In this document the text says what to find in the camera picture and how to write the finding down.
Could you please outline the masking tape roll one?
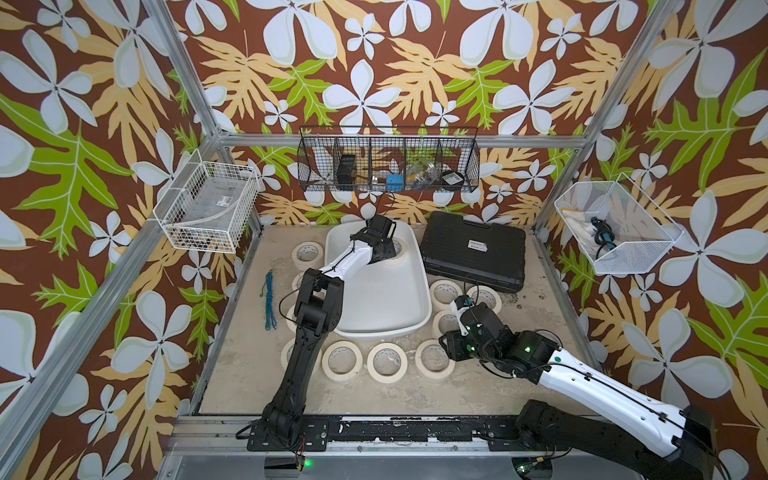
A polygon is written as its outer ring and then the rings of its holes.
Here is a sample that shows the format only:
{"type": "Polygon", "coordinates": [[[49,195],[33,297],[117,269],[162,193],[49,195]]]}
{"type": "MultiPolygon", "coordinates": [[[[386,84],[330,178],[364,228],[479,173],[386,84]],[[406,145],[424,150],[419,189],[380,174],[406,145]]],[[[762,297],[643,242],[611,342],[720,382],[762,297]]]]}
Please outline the masking tape roll one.
{"type": "Polygon", "coordinates": [[[300,289],[303,277],[304,277],[304,272],[300,272],[294,277],[294,279],[292,280],[292,287],[291,287],[292,290],[298,291],[300,289]]]}

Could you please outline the masking tape roll eleven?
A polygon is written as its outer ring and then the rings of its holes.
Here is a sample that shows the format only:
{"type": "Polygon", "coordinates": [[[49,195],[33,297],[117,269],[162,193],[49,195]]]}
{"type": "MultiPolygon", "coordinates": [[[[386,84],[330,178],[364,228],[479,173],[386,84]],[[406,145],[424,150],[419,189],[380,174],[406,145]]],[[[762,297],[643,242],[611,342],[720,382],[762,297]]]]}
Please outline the masking tape roll eleven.
{"type": "Polygon", "coordinates": [[[430,339],[417,347],[415,365],[424,378],[441,382],[454,372],[456,362],[448,357],[437,340],[430,339]]]}

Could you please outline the masking tape roll three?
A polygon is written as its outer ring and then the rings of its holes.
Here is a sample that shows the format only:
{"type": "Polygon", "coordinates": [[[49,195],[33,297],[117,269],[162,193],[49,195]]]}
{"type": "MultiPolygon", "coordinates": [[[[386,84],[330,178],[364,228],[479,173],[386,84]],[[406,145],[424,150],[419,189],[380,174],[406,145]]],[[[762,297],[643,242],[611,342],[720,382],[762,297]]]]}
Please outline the masking tape roll three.
{"type": "Polygon", "coordinates": [[[297,324],[296,324],[296,316],[295,316],[295,305],[292,304],[287,312],[286,312],[286,324],[291,332],[296,332],[297,324]]]}

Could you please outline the masking tape roll four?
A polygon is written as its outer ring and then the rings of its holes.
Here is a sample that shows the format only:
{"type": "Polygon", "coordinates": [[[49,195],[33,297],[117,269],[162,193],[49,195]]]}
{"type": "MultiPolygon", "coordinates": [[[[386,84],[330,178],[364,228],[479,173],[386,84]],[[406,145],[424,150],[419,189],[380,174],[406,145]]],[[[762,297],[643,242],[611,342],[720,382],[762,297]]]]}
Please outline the masking tape roll four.
{"type": "Polygon", "coordinates": [[[484,304],[495,314],[499,314],[503,307],[502,299],[499,293],[491,287],[485,285],[476,285],[466,291],[466,295],[474,305],[484,304]]]}

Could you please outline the masking tape roll eight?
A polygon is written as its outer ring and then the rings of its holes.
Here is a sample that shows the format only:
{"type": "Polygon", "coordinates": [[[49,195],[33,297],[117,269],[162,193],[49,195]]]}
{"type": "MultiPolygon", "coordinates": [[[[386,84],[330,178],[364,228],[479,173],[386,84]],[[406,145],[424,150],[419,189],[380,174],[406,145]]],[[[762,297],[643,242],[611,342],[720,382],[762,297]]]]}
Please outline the masking tape roll eight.
{"type": "Polygon", "coordinates": [[[280,365],[283,370],[286,370],[289,365],[290,358],[294,349],[294,345],[295,345],[295,340],[291,339],[283,346],[281,350],[280,365]]]}

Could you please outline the masking tape roll seven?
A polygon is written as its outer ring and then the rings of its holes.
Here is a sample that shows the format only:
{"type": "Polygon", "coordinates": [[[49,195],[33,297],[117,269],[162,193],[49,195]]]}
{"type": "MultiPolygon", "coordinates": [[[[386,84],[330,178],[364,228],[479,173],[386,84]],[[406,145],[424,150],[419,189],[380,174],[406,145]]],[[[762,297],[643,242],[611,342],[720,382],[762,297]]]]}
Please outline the masking tape roll seven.
{"type": "Polygon", "coordinates": [[[455,301],[463,294],[461,286],[447,279],[435,280],[429,287],[429,298],[434,312],[450,311],[455,306],[455,301]]]}

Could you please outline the masking tape roll two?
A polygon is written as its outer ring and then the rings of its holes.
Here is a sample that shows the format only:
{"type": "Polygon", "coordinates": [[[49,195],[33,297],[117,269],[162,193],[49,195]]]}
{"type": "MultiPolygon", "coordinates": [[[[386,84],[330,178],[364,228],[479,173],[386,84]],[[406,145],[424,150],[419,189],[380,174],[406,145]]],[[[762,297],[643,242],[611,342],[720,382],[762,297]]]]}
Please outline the masking tape roll two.
{"type": "Polygon", "coordinates": [[[324,265],[323,246],[314,241],[302,242],[294,247],[292,260],[299,271],[319,269],[324,265]]]}

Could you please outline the masking tape roll nine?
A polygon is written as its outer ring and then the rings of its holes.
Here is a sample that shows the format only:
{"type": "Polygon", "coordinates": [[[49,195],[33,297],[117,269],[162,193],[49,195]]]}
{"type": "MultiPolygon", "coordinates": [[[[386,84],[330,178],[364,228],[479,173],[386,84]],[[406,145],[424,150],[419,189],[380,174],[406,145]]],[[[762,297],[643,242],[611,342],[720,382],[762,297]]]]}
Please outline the masking tape roll nine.
{"type": "Polygon", "coordinates": [[[333,382],[353,380],[362,370],[363,356],[360,348],[351,341],[336,341],[328,346],[322,356],[324,374],[333,382]]]}

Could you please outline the masking tape roll six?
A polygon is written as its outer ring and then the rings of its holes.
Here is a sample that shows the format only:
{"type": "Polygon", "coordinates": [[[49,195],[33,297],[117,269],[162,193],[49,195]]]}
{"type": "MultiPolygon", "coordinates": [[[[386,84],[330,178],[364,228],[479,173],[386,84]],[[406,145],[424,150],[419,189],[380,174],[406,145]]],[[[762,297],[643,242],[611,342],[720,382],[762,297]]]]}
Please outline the masking tape roll six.
{"type": "Polygon", "coordinates": [[[448,332],[459,330],[459,319],[454,312],[450,310],[440,310],[434,315],[432,320],[432,334],[435,339],[439,339],[448,332]]]}

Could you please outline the masking tape roll five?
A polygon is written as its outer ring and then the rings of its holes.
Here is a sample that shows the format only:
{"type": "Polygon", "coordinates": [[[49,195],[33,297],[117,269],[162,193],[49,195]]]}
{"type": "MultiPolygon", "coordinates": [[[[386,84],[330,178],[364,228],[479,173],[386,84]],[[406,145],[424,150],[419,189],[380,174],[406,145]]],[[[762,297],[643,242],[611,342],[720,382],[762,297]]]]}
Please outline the masking tape roll five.
{"type": "Polygon", "coordinates": [[[392,258],[389,258],[384,261],[387,265],[398,265],[404,261],[407,245],[406,243],[398,237],[393,238],[393,247],[395,251],[395,255],[392,258]]]}

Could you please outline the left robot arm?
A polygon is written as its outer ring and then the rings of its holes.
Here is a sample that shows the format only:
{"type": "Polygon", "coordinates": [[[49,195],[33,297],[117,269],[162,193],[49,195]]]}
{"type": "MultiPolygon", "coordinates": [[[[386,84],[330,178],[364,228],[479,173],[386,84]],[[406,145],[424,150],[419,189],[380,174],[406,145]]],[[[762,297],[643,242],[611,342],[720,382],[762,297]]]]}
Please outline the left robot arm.
{"type": "Polygon", "coordinates": [[[340,322],[345,282],[367,265],[395,256],[395,230],[392,220],[376,214],[350,236],[338,258],[304,273],[294,308],[295,341],[280,387],[250,430],[237,434],[248,440],[249,451],[270,447],[298,454],[303,449],[310,379],[323,343],[340,322]]]}

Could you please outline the masking tape roll ten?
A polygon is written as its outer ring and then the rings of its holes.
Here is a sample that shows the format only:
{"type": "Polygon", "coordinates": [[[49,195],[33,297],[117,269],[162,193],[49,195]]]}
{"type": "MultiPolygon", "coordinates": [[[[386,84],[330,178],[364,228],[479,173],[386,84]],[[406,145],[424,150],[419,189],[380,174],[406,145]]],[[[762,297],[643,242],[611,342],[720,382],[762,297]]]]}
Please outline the masking tape roll ten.
{"type": "Polygon", "coordinates": [[[400,346],[394,343],[381,343],[370,350],[367,368],[376,382],[394,384],[405,376],[408,359],[400,346]]]}

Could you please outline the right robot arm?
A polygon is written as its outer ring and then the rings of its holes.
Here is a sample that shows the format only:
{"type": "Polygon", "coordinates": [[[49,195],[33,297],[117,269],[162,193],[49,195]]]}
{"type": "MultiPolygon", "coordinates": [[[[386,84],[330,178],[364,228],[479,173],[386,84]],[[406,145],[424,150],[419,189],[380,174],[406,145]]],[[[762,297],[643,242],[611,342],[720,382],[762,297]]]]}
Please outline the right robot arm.
{"type": "Polygon", "coordinates": [[[476,359],[503,379],[546,387],[597,415],[572,415],[529,400],[516,417],[516,441],[550,451],[580,450],[646,479],[730,478],[705,411],[639,393],[583,363],[557,336],[541,330],[514,332],[491,308],[466,295],[454,300],[450,310],[458,327],[438,339],[449,359],[476,359]]]}

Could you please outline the white plastic storage box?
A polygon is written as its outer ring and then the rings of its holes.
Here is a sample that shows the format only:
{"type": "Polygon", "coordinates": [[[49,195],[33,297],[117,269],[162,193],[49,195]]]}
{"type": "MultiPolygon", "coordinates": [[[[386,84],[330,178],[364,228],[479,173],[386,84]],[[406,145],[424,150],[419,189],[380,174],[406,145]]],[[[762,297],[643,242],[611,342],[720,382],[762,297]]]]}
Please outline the white plastic storage box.
{"type": "Polygon", "coordinates": [[[385,339],[408,335],[432,316],[430,287],[413,228],[395,222],[401,255],[367,265],[345,282],[342,315],[335,332],[346,338],[385,339]]]}

